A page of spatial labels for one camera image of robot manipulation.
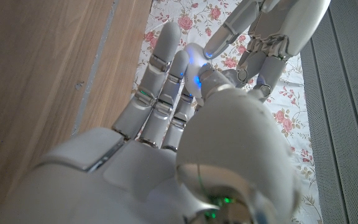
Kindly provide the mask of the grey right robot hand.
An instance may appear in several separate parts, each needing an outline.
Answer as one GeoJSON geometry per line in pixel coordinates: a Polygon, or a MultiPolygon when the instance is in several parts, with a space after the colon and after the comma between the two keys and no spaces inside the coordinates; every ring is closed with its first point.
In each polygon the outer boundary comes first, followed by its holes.
{"type": "Polygon", "coordinates": [[[166,23],[138,94],[111,129],[43,156],[0,208],[0,223],[288,223],[300,200],[291,149],[262,92],[205,71],[205,104],[184,93],[192,65],[166,23]]]}

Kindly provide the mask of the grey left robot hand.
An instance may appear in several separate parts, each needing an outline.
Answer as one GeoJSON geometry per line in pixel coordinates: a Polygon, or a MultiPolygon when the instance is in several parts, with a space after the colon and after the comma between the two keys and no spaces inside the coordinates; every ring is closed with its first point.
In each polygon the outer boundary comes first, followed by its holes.
{"type": "Polygon", "coordinates": [[[242,0],[204,47],[214,59],[243,32],[250,41],[235,69],[225,76],[237,88],[257,77],[256,90],[265,101],[273,92],[288,60],[311,39],[330,0],[242,0]]]}

